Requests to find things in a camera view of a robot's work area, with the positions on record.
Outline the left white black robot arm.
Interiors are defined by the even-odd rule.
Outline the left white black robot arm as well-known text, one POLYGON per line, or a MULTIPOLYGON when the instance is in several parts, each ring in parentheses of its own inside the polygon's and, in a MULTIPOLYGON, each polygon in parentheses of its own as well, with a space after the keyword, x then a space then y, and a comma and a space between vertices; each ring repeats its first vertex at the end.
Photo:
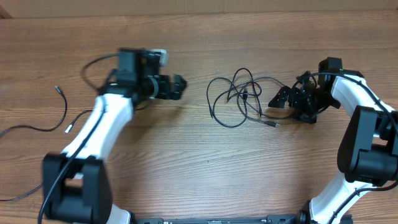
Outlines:
POLYGON ((180 75, 160 74, 169 55, 164 49, 120 48, 90 117, 60 154, 42 161, 43 202, 37 217, 65 223, 137 223, 135 214, 113 202, 105 168, 125 127, 152 99, 179 100, 187 87, 180 75))

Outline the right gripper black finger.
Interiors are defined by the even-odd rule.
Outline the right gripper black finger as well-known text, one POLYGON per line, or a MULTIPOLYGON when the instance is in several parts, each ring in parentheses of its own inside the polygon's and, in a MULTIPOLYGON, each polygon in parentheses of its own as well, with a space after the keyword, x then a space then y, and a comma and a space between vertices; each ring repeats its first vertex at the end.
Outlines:
POLYGON ((290 102, 291 89, 288 86, 283 86, 277 92, 275 97, 270 100, 268 107, 271 108, 284 108, 286 102, 290 102))
POLYGON ((292 119, 294 121, 300 121, 303 123, 308 123, 308 124, 315 124, 317 122, 317 117, 311 117, 305 113, 301 113, 299 111, 296 111, 293 115, 292 115, 292 119))

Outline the cardboard backdrop panel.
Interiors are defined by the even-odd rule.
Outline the cardboard backdrop panel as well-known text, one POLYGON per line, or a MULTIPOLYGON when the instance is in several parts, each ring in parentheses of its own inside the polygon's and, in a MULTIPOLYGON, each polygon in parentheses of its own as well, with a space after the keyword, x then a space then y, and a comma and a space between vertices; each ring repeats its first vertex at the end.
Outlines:
POLYGON ((6 19, 393 9, 397 0, 1 0, 6 19))

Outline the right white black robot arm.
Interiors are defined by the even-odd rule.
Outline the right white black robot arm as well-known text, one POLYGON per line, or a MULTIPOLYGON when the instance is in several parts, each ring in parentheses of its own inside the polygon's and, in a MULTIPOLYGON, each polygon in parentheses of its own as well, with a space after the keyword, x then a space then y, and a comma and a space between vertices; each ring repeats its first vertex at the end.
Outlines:
POLYGON ((314 124, 329 107, 343 107, 350 117, 338 149, 338 172, 296 216, 277 223, 352 223, 347 211, 368 192, 397 187, 397 111, 368 87, 364 76, 328 57, 317 73, 305 72, 292 87, 283 86, 271 108, 294 108, 292 119, 314 124))

